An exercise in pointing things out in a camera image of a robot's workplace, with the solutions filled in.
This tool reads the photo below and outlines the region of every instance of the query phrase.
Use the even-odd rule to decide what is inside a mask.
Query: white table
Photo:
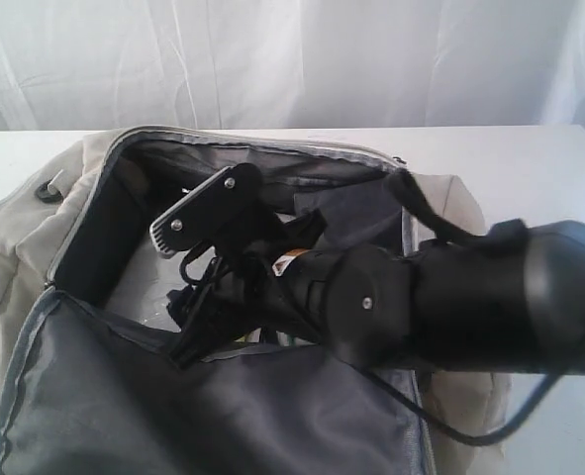
[[[0,198],[85,132],[0,132]],[[280,139],[358,143],[405,159],[416,172],[456,174],[486,222],[585,222],[585,131],[578,126],[233,131]],[[515,376],[513,406],[535,383]],[[508,443],[509,473],[585,475],[585,377],[570,377]]]

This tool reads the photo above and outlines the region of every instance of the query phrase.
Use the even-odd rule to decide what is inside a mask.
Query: screw
[[[173,220],[171,222],[171,228],[174,231],[182,231],[182,222],[180,220]]]

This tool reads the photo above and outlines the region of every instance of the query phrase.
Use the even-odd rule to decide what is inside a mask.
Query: bag
[[[264,201],[286,215],[402,166],[350,145],[140,127],[86,137],[0,202],[0,474],[501,467],[500,447],[429,436],[321,347],[244,344],[186,371],[159,351],[174,330],[163,295],[180,282],[177,262],[158,264],[150,251],[149,223],[183,189],[245,161],[264,174]],[[416,178],[437,213],[483,232],[458,178]],[[399,211],[391,223],[408,253],[431,232]],[[460,429],[504,417],[505,376],[436,373],[422,394],[411,371],[384,376]]]

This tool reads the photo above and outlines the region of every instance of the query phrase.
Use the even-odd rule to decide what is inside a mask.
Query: white surface
[[[489,224],[585,222],[585,131],[575,126],[281,130],[234,134],[358,143],[399,155],[416,172],[459,175]],[[0,133],[0,198],[82,132]],[[515,377],[520,404],[532,376]],[[510,475],[585,475],[585,378],[568,378],[508,444]]]
[[[0,0],[0,130],[585,126],[585,0]]]

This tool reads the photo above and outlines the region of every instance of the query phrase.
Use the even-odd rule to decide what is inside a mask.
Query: white backdrop
[[[585,127],[585,0],[0,0],[0,130]]]

